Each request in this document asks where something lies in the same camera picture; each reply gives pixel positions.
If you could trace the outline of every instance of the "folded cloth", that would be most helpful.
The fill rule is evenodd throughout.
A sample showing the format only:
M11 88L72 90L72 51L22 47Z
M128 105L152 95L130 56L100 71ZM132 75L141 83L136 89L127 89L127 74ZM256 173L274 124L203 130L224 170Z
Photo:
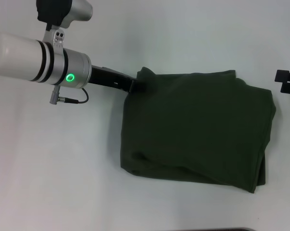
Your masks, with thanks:
M141 177L232 185L265 184L265 148L276 111L271 91L233 70L156 75L125 101L121 167Z

